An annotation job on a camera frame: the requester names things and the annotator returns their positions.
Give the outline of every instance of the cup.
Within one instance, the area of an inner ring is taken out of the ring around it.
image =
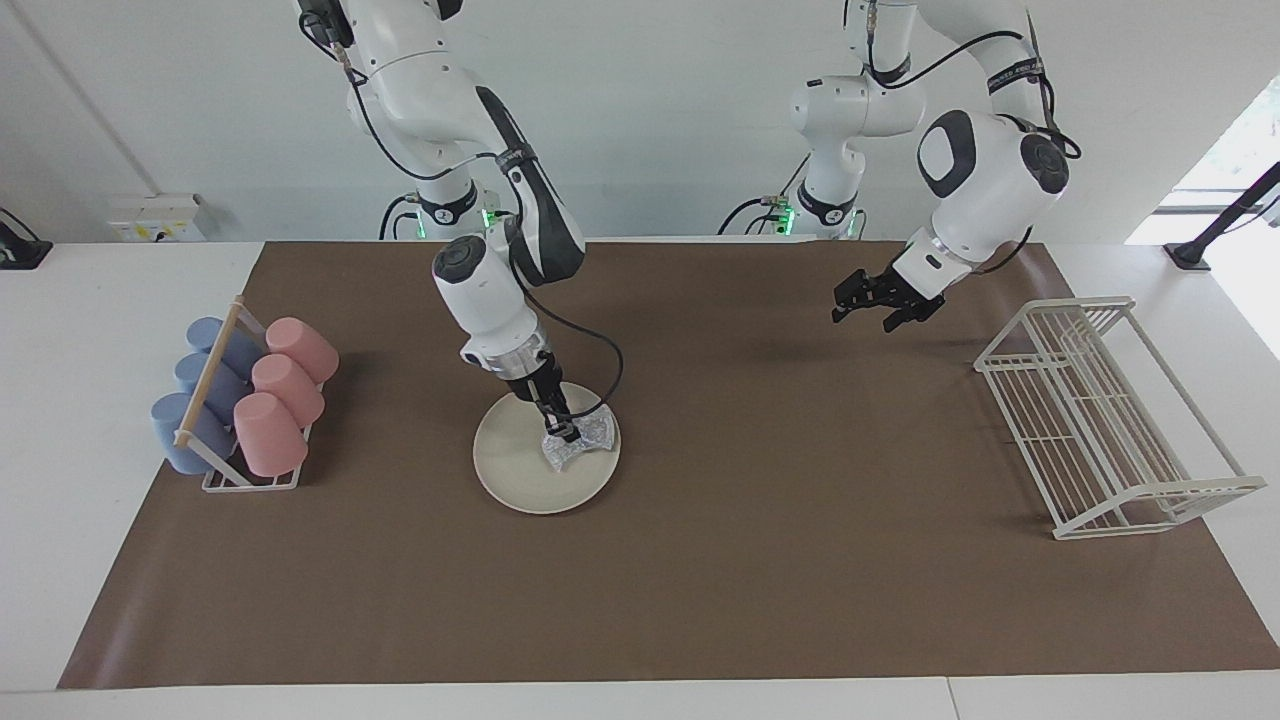
[[[223,322],[218,318],[201,318],[187,328],[187,345],[195,352],[210,352],[218,333],[223,331]],[[262,348],[253,342],[239,328],[232,331],[232,340],[227,343],[227,352],[223,354],[223,364],[232,369],[236,375],[248,382],[253,377],[253,363],[262,359]]]
[[[173,377],[178,380],[178,389],[187,395],[195,395],[200,374],[205,372],[207,364],[207,352],[196,352],[183,357],[173,370]],[[244,400],[248,393],[250,388],[244,380],[239,379],[227,364],[219,363],[214,369],[209,395],[205,396],[205,407],[209,407],[223,425],[230,425],[236,419],[236,404]]]
[[[297,318],[282,318],[266,329],[271,352],[288,355],[315,380],[326,383],[338,372],[338,351],[315,328]]]
[[[274,395],[255,392],[236,404],[236,434],[250,471],[260,478],[287,475],[307,459],[307,441]]]
[[[214,466],[196,455],[195,450],[178,450],[173,446],[174,433],[182,427],[182,416],[187,413],[191,400],[191,395],[186,392],[164,396],[151,406],[151,425],[174,470],[183,475],[204,475]],[[223,460],[230,457],[236,450],[236,439],[209,407],[200,409],[193,433]]]
[[[253,365],[253,391],[279,397],[300,428],[324,415],[324,396],[311,375],[287,355],[268,355]]]

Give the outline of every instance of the dish rack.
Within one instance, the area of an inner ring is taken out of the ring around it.
[[[1133,316],[1130,297],[1027,304],[983,351],[986,377],[1057,539],[1169,530],[1266,487],[1249,477]],[[1103,336],[1128,323],[1235,477],[1197,480]]]
[[[232,334],[237,328],[242,328],[253,342],[259,345],[262,350],[266,350],[266,328],[262,323],[248,311],[244,306],[244,297],[237,296],[232,301],[230,309],[227,311],[227,318],[223,320],[223,329],[218,333],[218,338],[214,341],[212,350],[209,351],[210,360],[205,365],[205,372],[201,373],[200,380],[196,383],[196,389],[192,392],[191,402],[187,405],[187,414],[182,418],[182,425],[174,433],[174,447],[180,450],[191,450],[196,455],[201,456],[206,462],[212,465],[212,470],[205,473],[204,483],[201,488],[209,493],[243,493],[243,492],[268,492],[268,491],[283,491],[293,489],[298,487],[298,478],[302,477],[302,465],[300,465],[294,471],[288,475],[280,475],[278,478],[260,478],[261,482],[255,483],[251,478],[253,475],[242,473],[234,468],[229,461],[223,460],[214,452],[204,441],[196,436],[196,420],[200,416],[200,410],[205,405],[205,400],[209,397],[209,388],[214,382],[214,370],[218,364],[223,361],[223,356],[227,355],[227,346],[230,343]],[[324,383],[317,386],[320,391],[324,391]],[[302,438],[311,442],[311,428],[314,425],[307,425],[302,429]],[[229,428],[234,434],[236,429]],[[232,448],[232,457],[234,459],[236,452],[239,450],[239,442]]]

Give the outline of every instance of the white table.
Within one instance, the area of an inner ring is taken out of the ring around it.
[[[37,273],[0,277],[0,717],[1130,720],[1270,719],[1280,707],[1280,673],[50,692],[159,465],[147,409],[170,392],[183,331],[225,310],[261,247],[64,245]],[[1280,361],[1213,278],[1133,265],[1157,249],[1052,252],[1076,295],[1139,301],[1144,327],[1240,461],[1280,484]],[[1277,519],[1275,489],[1208,519],[1272,635]]]

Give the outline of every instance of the empty dish rack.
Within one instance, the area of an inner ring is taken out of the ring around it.
[[[1133,299],[1027,304],[974,369],[1052,515],[1053,537],[1164,532],[1266,487],[1247,477],[1133,316]],[[1194,480],[1102,337],[1128,322],[1236,477]]]

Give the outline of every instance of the white robot link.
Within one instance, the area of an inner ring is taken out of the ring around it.
[[[462,0],[297,3],[300,27],[347,70],[356,124],[416,179],[428,236],[457,238],[435,258],[433,275],[471,336],[463,360],[536,404],[550,434],[579,439],[573,421],[586,414],[570,411],[563,370],[516,273],[534,287],[571,278],[586,243],[506,105],[449,53],[444,23]],[[460,142],[485,152],[468,156]],[[518,204],[490,228],[484,190],[465,167],[477,158],[497,161]]]
[[[1052,85],[1024,13],[1011,0],[846,1],[847,42],[863,72],[813,79],[792,99],[792,124],[812,147],[806,173],[788,197],[792,232],[847,234],[867,170],[858,141],[915,131],[925,110],[916,81],[955,54],[968,50],[982,65],[993,113],[951,110],[924,135],[919,169],[941,204],[884,273],[858,270],[836,288],[835,322],[876,306],[895,309],[886,332],[928,320],[946,301],[946,288],[977,272],[1001,245],[1029,237],[1066,190],[1068,159],[1078,158],[1079,147],[1053,122]],[[908,77],[918,18],[960,47]],[[1001,29],[1024,20],[1028,36]]]

